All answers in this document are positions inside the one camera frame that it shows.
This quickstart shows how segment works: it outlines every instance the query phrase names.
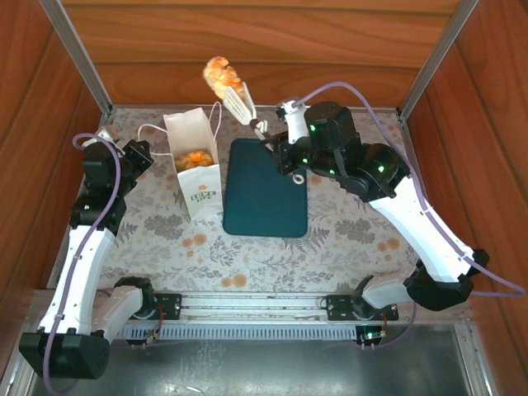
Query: floral pattern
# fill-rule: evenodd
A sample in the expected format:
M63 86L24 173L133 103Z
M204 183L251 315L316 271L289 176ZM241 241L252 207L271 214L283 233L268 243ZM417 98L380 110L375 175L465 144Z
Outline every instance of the floral pattern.
M163 125L163 114L173 112L119 109L114 126L125 143L136 137L140 125ZM274 111L259 116L268 120L271 133L285 130ZM362 141L383 141L368 114L353 116ZM379 118L403 150L396 115L380 113ZM254 136L225 114L217 142L223 185L230 144L244 137ZM168 151L166 135L155 129L144 128L142 139L153 152ZM347 292L365 276L408 271L417 260L381 214L336 182L310 173L309 230L302 238L228 235L222 214L191 221L170 161L155 157L126 196L128 209L102 270L101 288L112 287L122 276L147 276L157 290Z

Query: white paper bag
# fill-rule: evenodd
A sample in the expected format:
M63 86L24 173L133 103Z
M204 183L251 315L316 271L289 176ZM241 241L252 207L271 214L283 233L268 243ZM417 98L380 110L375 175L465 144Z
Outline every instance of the white paper bag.
M173 159L191 151L205 150L214 161L214 165L194 167L183 172L178 172L172 161L191 219L203 219L222 212L218 149L204 111L200 107L185 113L164 115L163 119Z

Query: metal floor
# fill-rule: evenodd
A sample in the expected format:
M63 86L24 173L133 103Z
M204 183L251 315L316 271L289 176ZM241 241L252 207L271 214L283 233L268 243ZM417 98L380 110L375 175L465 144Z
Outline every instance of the metal floor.
M452 326L415 327L392 347L351 342L183 342L117 349L105 374L72 396L470 394ZM68 381L56 381L65 386ZM46 395L36 379L31 395Z

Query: wooden panel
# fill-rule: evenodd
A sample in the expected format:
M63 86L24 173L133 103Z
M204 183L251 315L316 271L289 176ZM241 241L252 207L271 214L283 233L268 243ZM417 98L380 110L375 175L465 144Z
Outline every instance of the wooden panel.
M12 124L12 132L0 148L0 191L10 191L0 200L0 213L9 214L0 223L3 263L0 266L0 296L5 293L12 265L21 254L40 207L58 161L57 144L61 145L64 139L82 87L77 69L59 37L53 35L35 81Z
M349 10L405 11L450 14L459 0L63 0L65 5L178 5L339 8Z
M319 62L420 68L445 15L252 7L69 7L96 63Z
M460 51L511 171L528 200L528 18L513 0L477 7L460 34Z
M207 88L204 64L98 64L97 71L115 103L211 103L216 96ZM346 79L374 106L402 102L417 70L358 68L332 65L237 64L257 104L274 104L281 98L303 95L330 81ZM342 104L359 105L348 91L332 89L318 96Z
M0 2L0 144L51 34L38 2Z
M408 121L433 204L450 212L447 223L463 238L473 230L493 272L525 288L527 12L517 0L481 0ZM475 283L476 290L506 290L484 276ZM471 303L501 394L523 394L528 298Z
M71 139L79 132L96 130L101 117L101 112L87 88L74 100L74 105L75 102L76 110L65 113L64 118L69 120L68 128L54 136L54 158L57 158L57 161L45 186L31 230L23 241L24 246L16 263L16 270L9 281L4 298L0 300L1 325L7 330L2 331L4 347L0 348L0 372L2 363L11 353L7 346L13 345L16 340L17 329L23 321L33 289L39 285L44 287L50 275L64 230L68 225L69 208L75 201L83 176L83 155L72 146Z

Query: table surface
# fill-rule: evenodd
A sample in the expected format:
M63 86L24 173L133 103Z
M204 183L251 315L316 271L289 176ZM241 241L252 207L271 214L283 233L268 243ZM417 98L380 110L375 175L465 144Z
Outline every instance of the table surface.
M114 126L124 144L135 139L140 125L163 125L163 114L174 112L118 109ZM285 130L274 111L259 112L259 117L268 120L272 134ZM363 142L383 142L368 114L358 111L353 117ZM380 113L379 118L404 150L396 115ZM213 130L216 120L214 115ZM143 132L154 152L168 152L164 133ZM254 135L224 113L218 135L223 186L230 144L243 137ZM309 173L308 200L309 230L302 238L228 235L222 214L189 219L171 158L156 157L125 198L128 210L99 287L112 287L122 276L147 276L156 290L347 292L365 276L407 272L416 263L416 253L396 228L335 181Z

